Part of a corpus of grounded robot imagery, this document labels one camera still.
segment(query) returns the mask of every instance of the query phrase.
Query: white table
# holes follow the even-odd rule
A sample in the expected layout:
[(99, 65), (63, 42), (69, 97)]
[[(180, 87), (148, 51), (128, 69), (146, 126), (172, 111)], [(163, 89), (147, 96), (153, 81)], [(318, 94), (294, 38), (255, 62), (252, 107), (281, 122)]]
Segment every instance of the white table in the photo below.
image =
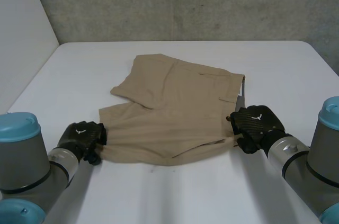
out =
[[(323, 101), (339, 95), (338, 76), (300, 41), (68, 43), (55, 51), (10, 112), (34, 113), (50, 151), (70, 123), (98, 122), (98, 109), (125, 102), (110, 89), (129, 74), (136, 55), (149, 53), (245, 74), (246, 104), (268, 105), (306, 144)], [(262, 152), (246, 155), (234, 148), (175, 167), (81, 163), (46, 223), (319, 222)]]

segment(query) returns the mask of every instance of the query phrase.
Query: blue cap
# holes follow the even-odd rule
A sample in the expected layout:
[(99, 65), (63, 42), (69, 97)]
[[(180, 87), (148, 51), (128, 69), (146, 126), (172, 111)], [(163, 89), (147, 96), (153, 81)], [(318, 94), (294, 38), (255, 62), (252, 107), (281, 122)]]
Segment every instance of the blue cap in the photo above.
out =
[(339, 130), (339, 96), (325, 100), (318, 118), (325, 126)]
[(41, 224), (46, 213), (36, 204), (23, 199), (0, 201), (0, 223)]
[(320, 216), (322, 224), (334, 224), (339, 222), (339, 203), (327, 208)]
[(41, 131), (37, 117), (18, 112), (0, 115), (0, 143), (18, 142), (36, 136)]

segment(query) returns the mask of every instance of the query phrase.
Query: gray wall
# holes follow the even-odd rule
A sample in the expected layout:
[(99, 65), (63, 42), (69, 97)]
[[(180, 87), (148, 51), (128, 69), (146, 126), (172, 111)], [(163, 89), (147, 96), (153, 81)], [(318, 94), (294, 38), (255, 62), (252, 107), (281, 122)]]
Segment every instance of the gray wall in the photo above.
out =
[(61, 43), (303, 40), (339, 74), (339, 0), (41, 0)]

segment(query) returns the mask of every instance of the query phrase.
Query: shorts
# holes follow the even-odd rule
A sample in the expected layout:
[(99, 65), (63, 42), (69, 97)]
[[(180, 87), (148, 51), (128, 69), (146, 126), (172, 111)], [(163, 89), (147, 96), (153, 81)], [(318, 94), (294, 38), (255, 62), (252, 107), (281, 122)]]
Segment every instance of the shorts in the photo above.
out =
[(100, 156), (118, 163), (180, 165), (224, 153), (235, 144), (230, 122), (244, 75), (140, 55), (111, 90), (131, 102), (99, 110), (108, 133)]

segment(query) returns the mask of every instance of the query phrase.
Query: concrete wall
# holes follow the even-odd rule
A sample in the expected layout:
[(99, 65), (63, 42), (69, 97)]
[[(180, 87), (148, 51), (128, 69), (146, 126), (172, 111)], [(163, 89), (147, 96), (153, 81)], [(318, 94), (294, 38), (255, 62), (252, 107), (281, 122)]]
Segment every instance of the concrete wall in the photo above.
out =
[(60, 43), (302, 40), (339, 73), (339, 0), (41, 0)]
[(0, 0), (0, 114), (58, 46), (39, 0)]

